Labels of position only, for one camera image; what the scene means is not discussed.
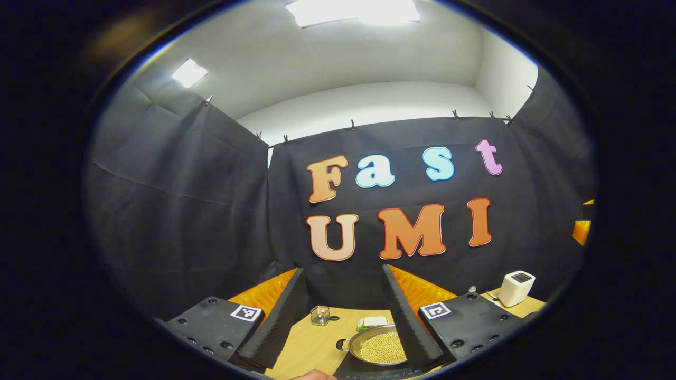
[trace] ceiling light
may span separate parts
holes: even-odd
[[[297,0],[287,9],[301,28],[354,18],[376,25],[420,21],[413,0]]]
[[[187,60],[174,71],[174,74],[172,74],[171,77],[186,87],[192,87],[206,74],[207,70],[199,67],[195,61]]]

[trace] small bottle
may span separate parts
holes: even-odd
[[[310,322],[313,325],[326,326],[331,313],[328,306],[315,306],[310,310]]]

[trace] orange letter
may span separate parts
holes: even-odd
[[[340,169],[331,168],[327,172],[329,166],[345,168],[347,166],[347,158],[345,156],[337,156],[308,165],[308,170],[312,173],[310,203],[317,204],[335,198],[336,190],[332,190],[329,187],[329,182],[333,182],[334,186],[340,185]]]
[[[397,248],[397,239],[402,242],[402,247],[409,256],[416,253],[420,239],[422,247],[418,253],[421,256],[444,253],[446,246],[441,243],[441,214],[443,214],[442,205],[427,205],[420,211],[414,227],[399,208],[380,211],[378,218],[385,223],[385,250],[381,252],[381,259],[402,257],[402,251]]]
[[[308,218],[310,225],[310,244],[312,251],[317,256],[329,261],[343,261],[354,253],[354,224],[359,220],[355,214],[343,214],[336,217],[336,222],[341,225],[343,231],[343,246],[340,250],[332,250],[327,243],[327,225],[331,222],[328,216],[311,216]]]
[[[488,206],[491,201],[488,198],[477,198],[467,202],[467,208],[472,210],[472,239],[470,247],[479,247],[491,241],[488,233]]]

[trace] black curtain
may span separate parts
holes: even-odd
[[[141,312],[162,319],[279,274],[269,260],[268,147],[148,69],[97,125],[87,210],[102,261]]]
[[[304,267],[313,301],[336,307],[386,308],[379,283],[384,263],[454,293],[471,285],[488,291],[499,287],[505,274],[525,270],[537,278],[531,295],[546,300],[579,267],[583,247],[571,237],[573,223],[581,218],[582,203],[594,196],[596,187],[592,145],[580,116],[543,70],[535,90],[514,124],[493,118],[400,120],[276,145],[268,181],[274,259],[285,268]],[[494,157],[503,166],[499,176],[488,173],[475,150],[484,139],[497,149]],[[451,151],[455,167],[451,179],[433,182],[427,177],[423,151],[428,147]],[[394,184],[370,189],[356,184],[357,162],[372,154],[389,158]],[[347,158],[348,166],[341,169],[340,186],[332,186],[336,197],[311,204],[308,165],[339,155]],[[480,197],[491,202],[492,240],[471,247],[472,215],[466,204]],[[413,224],[427,204],[444,206],[441,230],[446,251],[380,259],[385,229],[379,211],[401,208]],[[328,262],[313,253],[306,218],[331,218],[327,240],[337,249],[342,245],[335,222],[340,214],[359,216],[356,249],[347,260]]]

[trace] pan handle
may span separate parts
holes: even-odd
[[[343,343],[345,343],[345,341],[349,341],[349,339],[340,339],[339,341],[337,341],[336,342],[336,348],[338,350],[348,352],[349,350],[343,350]]]

